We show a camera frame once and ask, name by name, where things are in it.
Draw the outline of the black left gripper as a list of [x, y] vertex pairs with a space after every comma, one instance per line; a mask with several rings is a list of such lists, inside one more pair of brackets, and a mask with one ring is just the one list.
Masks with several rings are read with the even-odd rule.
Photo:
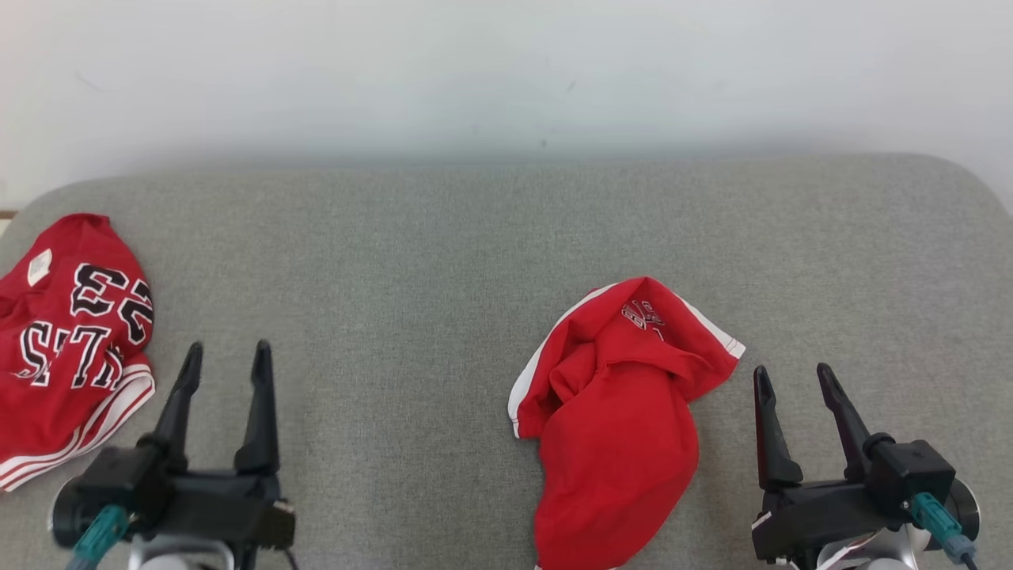
[[[167, 468], [187, 468], [188, 419], [200, 384], [203, 344], [189, 346], [155, 429], [138, 447], [152, 447]], [[221, 569], [253, 569], [263, 551], [294, 562], [296, 512], [282, 496], [275, 475], [281, 465], [276, 429], [274, 358], [267, 340], [256, 346], [253, 387], [244, 442], [235, 452], [235, 472], [198, 472], [173, 477], [174, 496], [155, 524], [154, 540], [163, 551], [217, 554]]]

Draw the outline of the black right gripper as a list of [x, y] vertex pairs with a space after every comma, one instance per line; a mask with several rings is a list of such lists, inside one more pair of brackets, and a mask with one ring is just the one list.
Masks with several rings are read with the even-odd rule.
[[[871, 470], [871, 450], [897, 440], [872, 434], [840, 385], [833, 369], [819, 363], [825, 407], [833, 413], [846, 466], [845, 480], [864, 480]], [[762, 509], [752, 528], [755, 557], [769, 564], [783, 559], [801, 569], [817, 567], [822, 549], [833, 542], [856, 540], [880, 530], [911, 523], [900, 505], [878, 501], [864, 483], [803, 483], [800, 465], [787, 447], [777, 397], [766, 367], [753, 372], [757, 444], [757, 483], [764, 490]]]

